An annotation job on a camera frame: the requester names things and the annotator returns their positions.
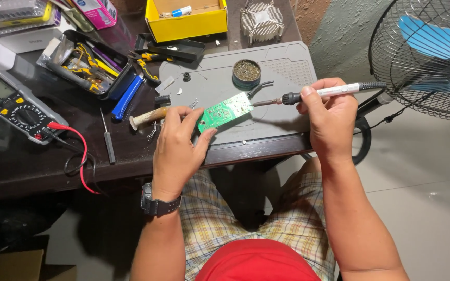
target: blue utility knife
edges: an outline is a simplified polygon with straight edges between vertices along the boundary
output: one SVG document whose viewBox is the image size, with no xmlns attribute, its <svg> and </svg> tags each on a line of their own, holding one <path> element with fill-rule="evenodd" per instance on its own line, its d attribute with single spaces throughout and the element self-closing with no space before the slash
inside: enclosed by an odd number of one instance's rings
<svg viewBox="0 0 450 281">
<path fill-rule="evenodd" d="M 142 73 L 134 78 L 131 85 L 129 85 L 126 92 L 122 95 L 116 107 L 114 107 L 114 110 L 112 110 L 112 114 L 114 114 L 114 118 L 116 120 L 122 120 L 124 112 L 126 111 L 126 107 L 128 107 L 128 104 L 133 98 L 134 93 L 136 93 L 136 90 L 138 90 L 143 81 L 145 81 L 145 78 L 143 77 Z"/>
</svg>

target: plaid shorts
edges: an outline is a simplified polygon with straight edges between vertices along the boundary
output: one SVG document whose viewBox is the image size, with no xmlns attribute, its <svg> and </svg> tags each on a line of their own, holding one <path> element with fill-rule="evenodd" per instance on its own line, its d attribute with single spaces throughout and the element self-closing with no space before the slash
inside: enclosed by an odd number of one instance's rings
<svg viewBox="0 0 450 281">
<path fill-rule="evenodd" d="M 257 232 L 251 233 L 235 219 L 207 171 L 198 171 L 186 183 L 180 206 L 185 280 L 194 280 L 211 255 L 229 242 L 272 239 L 299 253 L 322 281 L 333 281 L 335 263 L 326 233 L 321 173 L 295 176 L 286 186 L 278 210 L 272 212 Z"/>
</svg>

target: tiled floor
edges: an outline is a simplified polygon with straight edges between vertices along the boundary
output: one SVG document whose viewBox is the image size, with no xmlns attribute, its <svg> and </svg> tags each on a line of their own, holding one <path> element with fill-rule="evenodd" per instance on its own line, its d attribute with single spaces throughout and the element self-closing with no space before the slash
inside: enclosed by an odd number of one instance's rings
<svg viewBox="0 0 450 281">
<path fill-rule="evenodd" d="M 368 115 L 369 123 L 401 108 L 395 101 L 383 106 Z M 358 171 L 410 279 L 450 279 L 450 121 L 406 110 L 392 123 L 373 129 L 372 136 L 371 151 Z M 278 181 L 284 183 L 302 164 L 300 156 L 282 163 Z M 85 206 L 67 211 L 47 232 L 47 263 L 78 265 L 79 281 L 127 280 L 141 227 L 129 207 L 133 199 L 111 203 L 82 196 Z M 265 200 L 266 213 L 271 211 L 269 203 Z"/>
</svg>

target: red shirt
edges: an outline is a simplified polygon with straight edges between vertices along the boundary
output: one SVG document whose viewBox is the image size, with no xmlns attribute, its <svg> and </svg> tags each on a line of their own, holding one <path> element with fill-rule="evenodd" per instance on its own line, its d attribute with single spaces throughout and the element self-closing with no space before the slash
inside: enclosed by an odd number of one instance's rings
<svg viewBox="0 0 450 281">
<path fill-rule="evenodd" d="M 295 250 L 269 239 L 236 240 L 204 264 L 196 281 L 321 281 Z"/>
</svg>

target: green circuit board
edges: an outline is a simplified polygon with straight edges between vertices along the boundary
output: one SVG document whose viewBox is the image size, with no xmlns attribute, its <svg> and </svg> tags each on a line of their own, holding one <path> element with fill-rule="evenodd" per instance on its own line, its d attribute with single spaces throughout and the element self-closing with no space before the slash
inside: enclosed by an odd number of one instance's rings
<svg viewBox="0 0 450 281">
<path fill-rule="evenodd" d="M 246 93 L 242 92 L 204 110 L 204 114 L 197 121 L 197 127 L 200 132 L 208 128 L 216 128 L 253 109 Z"/>
</svg>

